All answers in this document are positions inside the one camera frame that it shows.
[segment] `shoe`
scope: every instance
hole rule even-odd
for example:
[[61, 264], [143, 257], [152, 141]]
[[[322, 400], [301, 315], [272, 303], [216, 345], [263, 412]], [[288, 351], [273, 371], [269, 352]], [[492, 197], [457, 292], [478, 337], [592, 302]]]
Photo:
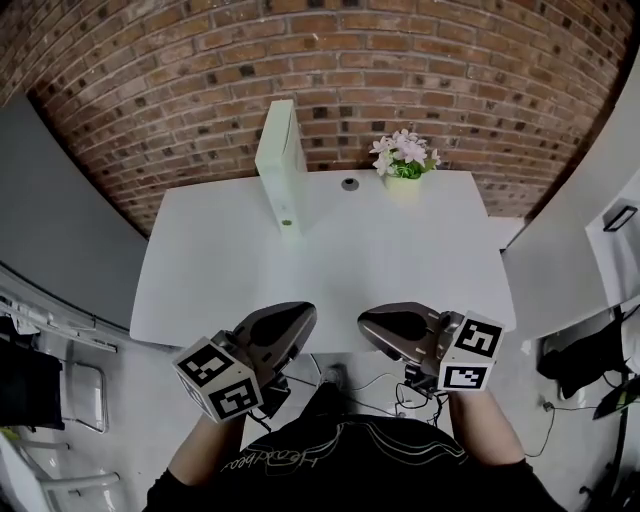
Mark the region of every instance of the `shoe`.
[[320, 384], [335, 384], [338, 388], [338, 391], [342, 391], [342, 388], [345, 385], [347, 380], [347, 369], [343, 364], [334, 364], [333, 366], [329, 366], [322, 372], [320, 376]]

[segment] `black t-shirt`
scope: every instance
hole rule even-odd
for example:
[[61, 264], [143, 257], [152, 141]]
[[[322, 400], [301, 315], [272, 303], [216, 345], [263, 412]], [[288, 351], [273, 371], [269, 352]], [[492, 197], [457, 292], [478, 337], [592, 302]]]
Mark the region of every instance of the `black t-shirt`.
[[242, 450], [206, 486], [183, 485], [167, 471], [149, 490], [145, 511], [209, 512], [264, 500], [285, 508], [373, 502], [423, 510], [563, 510], [524, 460], [482, 466], [420, 421], [347, 415], [289, 423]]

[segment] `white table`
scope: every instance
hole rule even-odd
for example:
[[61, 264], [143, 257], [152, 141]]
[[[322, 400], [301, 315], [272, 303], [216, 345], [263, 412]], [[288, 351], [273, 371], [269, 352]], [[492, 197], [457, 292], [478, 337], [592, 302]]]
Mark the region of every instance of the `white table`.
[[[345, 178], [359, 188], [342, 189]], [[145, 256], [134, 339], [190, 346], [251, 311], [305, 300], [318, 323], [305, 352], [373, 350], [356, 320], [381, 304], [473, 310], [515, 328], [507, 277], [468, 172], [433, 171], [398, 204], [373, 171], [309, 173], [303, 236], [284, 239], [260, 178], [169, 190]]]

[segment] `flower pot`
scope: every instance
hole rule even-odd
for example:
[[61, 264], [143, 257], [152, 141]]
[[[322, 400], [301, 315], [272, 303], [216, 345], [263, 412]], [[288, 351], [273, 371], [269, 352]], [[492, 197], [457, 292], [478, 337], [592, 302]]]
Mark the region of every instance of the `flower pot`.
[[391, 174], [384, 175], [384, 186], [389, 191], [389, 195], [394, 200], [402, 203], [414, 203], [419, 200], [420, 183], [422, 183], [422, 178], [411, 180], [409, 178], [398, 178]]

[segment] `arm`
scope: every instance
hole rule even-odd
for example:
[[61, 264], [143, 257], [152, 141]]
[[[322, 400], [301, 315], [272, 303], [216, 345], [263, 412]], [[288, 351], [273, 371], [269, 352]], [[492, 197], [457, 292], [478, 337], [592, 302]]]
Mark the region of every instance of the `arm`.
[[214, 423], [204, 414], [169, 464], [169, 472], [185, 485], [208, 482], [240, 452], [245, 416]]
[[489, 391], [449, 392], [449, 402], [454, 437], [478, 462], [501, 466], [524, 459], [518, 436]]

